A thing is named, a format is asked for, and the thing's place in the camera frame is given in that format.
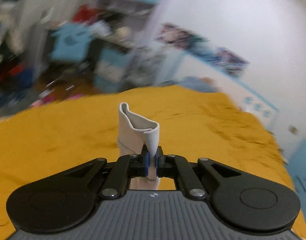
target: bed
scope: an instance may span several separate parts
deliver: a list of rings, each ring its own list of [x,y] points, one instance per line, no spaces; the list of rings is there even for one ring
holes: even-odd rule
[[[262,121],[241,111],[224,93],[174,85],[84,97],[30,109],[0,122],[0,240],[14,231],[5,203],[16,188],[97,157],[118,158],[121,102],[159,122],[159,144],[165,154],[189,161],[208,157],[294,189],[277,143]],[[173,181],[162,179],[159,189],[174,189]],[[293,229],[306,238],[302,212]]]

